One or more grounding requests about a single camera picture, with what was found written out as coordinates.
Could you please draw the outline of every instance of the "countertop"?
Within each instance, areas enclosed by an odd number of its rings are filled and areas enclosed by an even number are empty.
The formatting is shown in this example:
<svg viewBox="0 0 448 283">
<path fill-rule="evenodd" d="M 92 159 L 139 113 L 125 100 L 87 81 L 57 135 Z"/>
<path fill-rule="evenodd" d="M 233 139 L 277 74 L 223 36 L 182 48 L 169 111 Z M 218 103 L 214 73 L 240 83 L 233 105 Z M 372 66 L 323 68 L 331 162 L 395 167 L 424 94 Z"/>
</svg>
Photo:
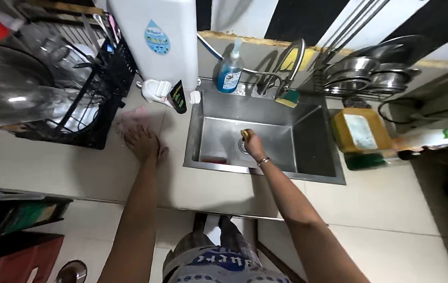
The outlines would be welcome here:
<svg viewBox="0 0 448 283">
<path fill-rule="evenodd" d="M 185 114 L 149 104 L 133 86 L 124 111 L 144 105 L 152 130 L 170 148 L 158 170 L 158 205 L 278 219 L 263 176 L 183 167 L 191 106 Z M 341 109 L 327 99 L 329 109 Z M 410 164 L 349 171 L 345 185 L 293 180 L 328 224 L 439 235 Z M 0 189 L 124 202 L 139 163 L 114 127 L 104 150 L 16 138 L 0 130 Z"/>
</svg>

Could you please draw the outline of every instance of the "silver bangle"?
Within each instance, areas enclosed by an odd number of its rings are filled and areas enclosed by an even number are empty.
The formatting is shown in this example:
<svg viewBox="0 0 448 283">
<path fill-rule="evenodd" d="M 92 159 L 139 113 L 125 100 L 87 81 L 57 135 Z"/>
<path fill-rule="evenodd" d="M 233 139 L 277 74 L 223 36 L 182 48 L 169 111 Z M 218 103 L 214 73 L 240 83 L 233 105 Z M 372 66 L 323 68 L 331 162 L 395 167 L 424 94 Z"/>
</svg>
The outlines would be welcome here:
<svg viewBox="0 0 448 283">
<path fill-rule="evenodd" d="M 266 157 L 266 158 L 264 158 L 264 159 L 261 159 L 261 160 L 259 160 L 258 162 L 257 162 L 257 166 L 261 166 L 262 164 L 264 164 L 264 163 L 266 163 L 267 161 L 270 161 L 271 160 L 271 158 L 269 158 L 269 157 Z"/>
</svg>

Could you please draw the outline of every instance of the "rag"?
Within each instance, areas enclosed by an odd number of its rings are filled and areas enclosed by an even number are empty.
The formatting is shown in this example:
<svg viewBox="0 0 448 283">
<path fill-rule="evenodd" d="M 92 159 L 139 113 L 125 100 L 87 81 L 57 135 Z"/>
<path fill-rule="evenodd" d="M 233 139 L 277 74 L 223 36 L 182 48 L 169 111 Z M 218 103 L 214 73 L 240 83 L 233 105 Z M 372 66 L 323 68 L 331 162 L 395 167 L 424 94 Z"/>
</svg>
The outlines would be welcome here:
<svg viewBox="0 0 448 283">
<path fill-rule="evenodd" d="M 151 120 L 149 119 L 149 113 L 147 112 L 147 109 L 145 109 L 144 106 L 137 107 L 131 111 L 127 111 L 125 113 L 122 113 L 120 118 L 118 119 L 118 122 L 115 124 L 115 128 L 117 133 L 121 137 L 123 137 L 124 140 L 124 133 L 133 130 L 138 129 L 139 127 L 142 127 L 145 131 L 149 128 L 149 125 L 151 124 Z M 161 141 L 159 140 L 159 155 L 158 155 L 158 162 L 166 157 L 168 154 L 168 147 L 163 146 Z"/>
</svg>

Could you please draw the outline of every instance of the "blue dish soap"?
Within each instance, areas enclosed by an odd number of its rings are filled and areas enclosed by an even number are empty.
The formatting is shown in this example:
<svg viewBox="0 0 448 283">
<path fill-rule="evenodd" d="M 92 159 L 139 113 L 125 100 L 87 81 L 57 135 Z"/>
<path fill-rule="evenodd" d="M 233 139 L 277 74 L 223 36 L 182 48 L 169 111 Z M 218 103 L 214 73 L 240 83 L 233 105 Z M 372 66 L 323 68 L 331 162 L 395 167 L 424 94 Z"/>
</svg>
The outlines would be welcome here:
<svg viewBox="0 0 448 283">
<path fill-rule="evenodd" d="M 219 78 L 217 80 L 217 89 L 223 93 L 231 93 L 236 90 L 240 81 L 241 71 L 244 63 L 240 58 L 240 46 L 243 40 L 236 38 L 234 48 L 231 54 L 227 55 L 220 66 Z"/>
</svg>

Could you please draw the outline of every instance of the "faucet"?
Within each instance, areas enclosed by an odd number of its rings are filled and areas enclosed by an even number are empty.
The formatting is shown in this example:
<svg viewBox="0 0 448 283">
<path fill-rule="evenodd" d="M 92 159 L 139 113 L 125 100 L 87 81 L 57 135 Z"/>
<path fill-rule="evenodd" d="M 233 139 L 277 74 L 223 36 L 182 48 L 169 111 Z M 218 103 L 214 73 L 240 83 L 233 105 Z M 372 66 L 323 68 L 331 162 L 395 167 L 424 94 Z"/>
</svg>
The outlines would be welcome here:
<svg viewBox="0 0 448 283">
<path fill-rule="evenodd" d="M 304 50 L 306 49 L 306 43 L 304 42 L 304 39 L 301 38 L 292 42 L 289 45 L 289 47 L 285 49 L 285 51 L 282 53 L 283 57 L 280 60 L 278 60 L 272 73 L 276 73 L 280 70 L 283 62 L 294 48 L 297 48 L 297 57 L 294 61 L 294 66 L 292 67 L 292 70 L 285 79 L 283 80 L 280 79 L 280 87 L 278 87 L 275 98 L 282 97 L 290 90 L 290 85 L 292 84 L 292 81 L 294 80 L 295 75 L 297 74 L 297 71 L 299 70 L 302 59 L 304 57 Z M 264 82 L 257 84 L 257 92 L 260 95 L 265 95 L 266 91 L 268 91 L 269 88 L 275 85 L 276 79 L 273 80 L 273 76 L 270 74 L 264 74 L 260 81 Z"/>
</svg>

